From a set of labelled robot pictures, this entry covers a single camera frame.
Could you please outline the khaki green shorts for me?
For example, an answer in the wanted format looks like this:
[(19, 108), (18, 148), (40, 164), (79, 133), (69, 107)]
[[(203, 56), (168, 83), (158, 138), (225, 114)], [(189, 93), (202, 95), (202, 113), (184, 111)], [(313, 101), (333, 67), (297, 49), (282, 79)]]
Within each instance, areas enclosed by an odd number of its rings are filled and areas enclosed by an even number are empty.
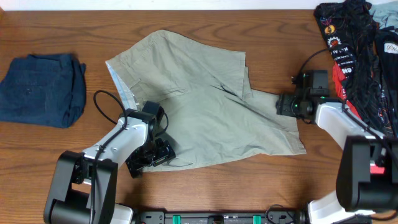
[(163, 137), (176, 156), (157, 172), (305, 154), (296, 120), (276, 112), (277, 95), (251, 88), (244, 52), (158, 30), (106, 65), (126, 107), (165, 110)]

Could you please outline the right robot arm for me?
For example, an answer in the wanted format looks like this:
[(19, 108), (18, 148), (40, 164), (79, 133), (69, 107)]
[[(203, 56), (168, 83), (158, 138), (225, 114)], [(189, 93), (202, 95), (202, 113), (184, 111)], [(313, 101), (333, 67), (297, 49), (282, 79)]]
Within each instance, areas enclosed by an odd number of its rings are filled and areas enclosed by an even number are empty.
[(330, 97), (328, 72), (292, 77), (277, 114), (315, 124), (342, 148), (335, 191), (296, 212), (294, 223), (372, 223), (397, 218), (397, 140), (370, 128), (339, 98)]

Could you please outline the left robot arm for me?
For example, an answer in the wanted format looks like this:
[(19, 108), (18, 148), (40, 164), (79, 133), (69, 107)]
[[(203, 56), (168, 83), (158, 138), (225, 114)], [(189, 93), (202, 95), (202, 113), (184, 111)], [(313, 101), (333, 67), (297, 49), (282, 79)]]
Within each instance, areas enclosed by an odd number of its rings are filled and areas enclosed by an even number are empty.
[(128, 109), (95, 145), (77, 153), (65, 151), (57, 161), (46, 205), (45, 223), (132, 223), (134, 210), (116, 203), (118, 170), (127, 165), (136, 178), (146, 167), (175, 158), (159, 124), (167, 115), (148, 101), (142, 110)]

